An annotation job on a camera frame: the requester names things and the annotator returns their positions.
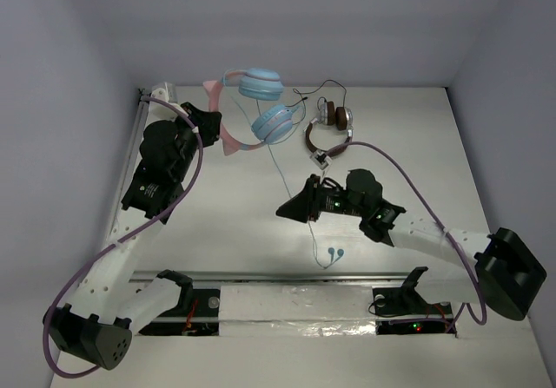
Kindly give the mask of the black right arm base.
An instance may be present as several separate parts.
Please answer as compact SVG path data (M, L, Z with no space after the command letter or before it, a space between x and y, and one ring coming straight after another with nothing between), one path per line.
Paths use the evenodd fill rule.
M457 334L450 303L428 303L417 292L419 280L427 271L426 266L418 266L399 286L373 290L367 310L379 320L379 334Z

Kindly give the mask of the brown silver headphones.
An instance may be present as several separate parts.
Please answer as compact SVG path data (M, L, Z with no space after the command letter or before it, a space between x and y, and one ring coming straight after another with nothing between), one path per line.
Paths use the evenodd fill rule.
M353 121L351 109L345 106L336 106L334 102L328 101L324 97L320 98L317 103L316 117L304 129L306 148L311 154L321 151L311 140L311 134L317 124L333 127L339 132L344 133L346 138L343 143L350 143L354 136Z

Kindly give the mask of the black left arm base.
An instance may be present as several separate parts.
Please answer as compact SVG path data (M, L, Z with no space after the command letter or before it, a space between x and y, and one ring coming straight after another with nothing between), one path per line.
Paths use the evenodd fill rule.
M171 309L159 314L139 333L142 336L218 336L221 289L194 287L193 280L182 273L164 270L156 275L180 287Z

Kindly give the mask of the aluminium rail left side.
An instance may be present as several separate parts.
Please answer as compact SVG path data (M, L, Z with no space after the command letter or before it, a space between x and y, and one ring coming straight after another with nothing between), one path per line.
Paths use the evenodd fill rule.
M101 248L105 248L107 246L107 244L109 243L109 238L113 233L114 228L116 227L116 217L118 208L120 207L120 200L122 198L123 189L126 186L127 181L132 176L132 174L129 173L129 167L131 166L132 162L136 160L139 147L138 142L140 141L141 132L145 126L149 112L149 105L146 102L143 102L141 100L141 97L143 95L150 95L150 93L151 89L138 89L138 102L136 107L135 119L131 128L128 146L123 157L122 169L118 182L116 184L116 191L113 193L113 200L110 206L109 216Z

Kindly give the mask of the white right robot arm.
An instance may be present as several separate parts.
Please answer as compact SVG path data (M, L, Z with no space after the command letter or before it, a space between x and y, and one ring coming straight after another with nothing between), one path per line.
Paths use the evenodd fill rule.
M409 216L404 207L385 200L382 191L365 169L350 171L344 187L313 174L300 193L275 213L301 223L316 221L322 213L359 217L359 229L371 241L460 266L472 282L473 294L486 306L506 319L526 317L546 270L514 231L503 227L491 234L449 231L438 219Z

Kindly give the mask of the aluminium rail front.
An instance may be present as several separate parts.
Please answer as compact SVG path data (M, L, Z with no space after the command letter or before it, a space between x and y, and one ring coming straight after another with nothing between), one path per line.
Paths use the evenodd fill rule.
M408 273L231 273L179 271L195 283L371 283L403 281Z

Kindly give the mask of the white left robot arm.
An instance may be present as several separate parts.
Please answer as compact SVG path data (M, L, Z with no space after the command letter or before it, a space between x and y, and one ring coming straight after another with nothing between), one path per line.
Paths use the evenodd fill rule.
M64 285L43 316L43 355L50 369L62 371L50 348L112 370L128 352L131 340L153 319L171 311L188 312L193 280L169 269L148 286L125 299L123 292L147 246L162 231L170 215L188 195L201 172L204 150L219 141L222 115L143 96L173 113L151 122L142 132L139 162L121 200L123 212L141 212L143 220L116 220L107 246L83 265Z

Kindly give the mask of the aluminium rail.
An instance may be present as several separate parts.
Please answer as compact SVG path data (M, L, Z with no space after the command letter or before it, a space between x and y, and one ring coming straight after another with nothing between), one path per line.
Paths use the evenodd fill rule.
M408 273L231 273L179 271L195 283L371 283L403 281Z
M143 95L150 95L150 93L151 89L138 89L138 102L136 107L135 119L131 128L128 146L123 157L122 169L118 182L116 184L116 191L113 193L113 200L110 206L109 216L101 248L105 248L107 246L107 244L109 243L109 238L113 233L114 228L116 227L116 217L118 208L120 207L120 200L122 198L123 189L126 186L127 181L132 176L132 174L129 173L129 167L131 166L132 162L136 160L139 147L138 142L140 141L141 132L145 126L149 112L149 105L146 102L143 102L141 100L141 97Z

